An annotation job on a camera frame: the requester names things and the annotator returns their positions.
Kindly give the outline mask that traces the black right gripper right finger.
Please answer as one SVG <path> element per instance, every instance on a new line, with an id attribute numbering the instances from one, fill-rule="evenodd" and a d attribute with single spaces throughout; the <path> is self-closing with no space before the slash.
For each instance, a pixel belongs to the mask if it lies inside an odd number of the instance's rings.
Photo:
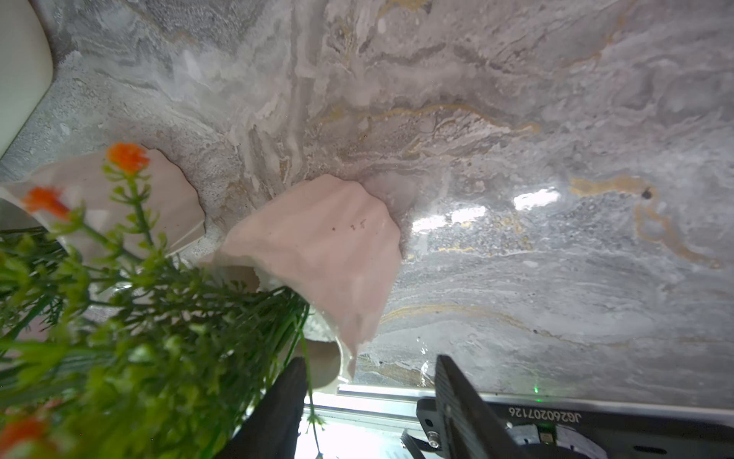
<path id="1" fill-rule="evenodd" d="M 447 355 L 437 357 L 435 391 L 446 458 L 529 458 Z"/>

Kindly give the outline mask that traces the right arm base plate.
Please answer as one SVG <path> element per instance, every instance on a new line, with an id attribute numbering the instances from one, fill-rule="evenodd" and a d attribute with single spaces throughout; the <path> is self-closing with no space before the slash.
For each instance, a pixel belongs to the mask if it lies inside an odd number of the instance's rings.
<path id="1" fill-rule="evenodd" d="M 533 458 L 730 458 L 733 412 L 675 405 L 480 394 Z"/>

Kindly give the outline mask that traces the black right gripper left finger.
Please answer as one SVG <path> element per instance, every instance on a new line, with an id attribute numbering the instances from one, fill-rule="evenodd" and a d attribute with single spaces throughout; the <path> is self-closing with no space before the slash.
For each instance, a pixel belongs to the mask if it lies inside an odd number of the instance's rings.
<path id="1" fill-rule="evenodd" d="M 307 365 L 295 358 L 215 458 L 294 458 L 307 390 Z"/>

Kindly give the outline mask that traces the orange flower pot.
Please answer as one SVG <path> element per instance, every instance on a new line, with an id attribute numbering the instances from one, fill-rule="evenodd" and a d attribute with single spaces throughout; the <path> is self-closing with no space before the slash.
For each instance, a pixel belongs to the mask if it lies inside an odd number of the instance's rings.
<path id="1" fill-rule="evenodd" d="M 54 187 L 28 212 L 49 234 L 1 244 L 1 430 L 5 458 L 212 458 L 283 372 L 312 308 L 355 343 L 375 333 L 401 264 L 399 231 L 369 198 L 337 216 L 356 185 L 321 176 L 242 221 L 219 259 L 278 280 L 252 292 L 166 255 L 146 207 L 147 176 L 109 170 L 126 224 L 100 233 Z"/>

